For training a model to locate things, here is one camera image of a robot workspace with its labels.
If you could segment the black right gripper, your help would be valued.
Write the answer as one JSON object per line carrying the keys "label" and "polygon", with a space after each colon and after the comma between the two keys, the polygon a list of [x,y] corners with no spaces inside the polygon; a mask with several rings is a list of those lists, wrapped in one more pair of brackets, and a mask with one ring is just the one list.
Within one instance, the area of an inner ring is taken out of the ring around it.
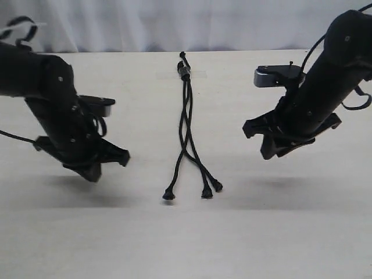
{"label": "black right gripper", "polygon": [[[371,15],[349,10],[330,24],[324,48],[294,97],[276,113],[247,120],[247,138],[264,135],[263,159],[281,158],[313,144],[316,136],[340,120],[334,110],[371,73]],[[271,137],[281,132],[281,136]]]}

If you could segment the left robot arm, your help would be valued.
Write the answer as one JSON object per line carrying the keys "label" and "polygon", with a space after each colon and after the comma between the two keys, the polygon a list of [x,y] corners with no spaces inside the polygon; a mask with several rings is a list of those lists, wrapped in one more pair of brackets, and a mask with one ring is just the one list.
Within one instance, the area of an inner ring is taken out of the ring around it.
{"label": "left robot arm", "polygon": [[114,99],[80,95],[70,64],[1,43],[1,95],[23,98],[45,131],[31,143],[62,166],[96,183],[102,164],[126,166],[130,153],[104,139]]}

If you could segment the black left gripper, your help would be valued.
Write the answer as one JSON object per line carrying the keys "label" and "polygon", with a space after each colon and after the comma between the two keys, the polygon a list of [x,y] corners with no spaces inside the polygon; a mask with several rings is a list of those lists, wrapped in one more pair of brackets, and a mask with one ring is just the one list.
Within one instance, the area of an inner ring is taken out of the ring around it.
{"label": "black left gripper", "polygon": [[72,66],[56,55],[28,53],[26,61],[34,92],[25,102],[62,166],[92,183],[101,178],[101,163],[126,167],[129,151],[103,139],[105,108],[99,98],[77,93]]}

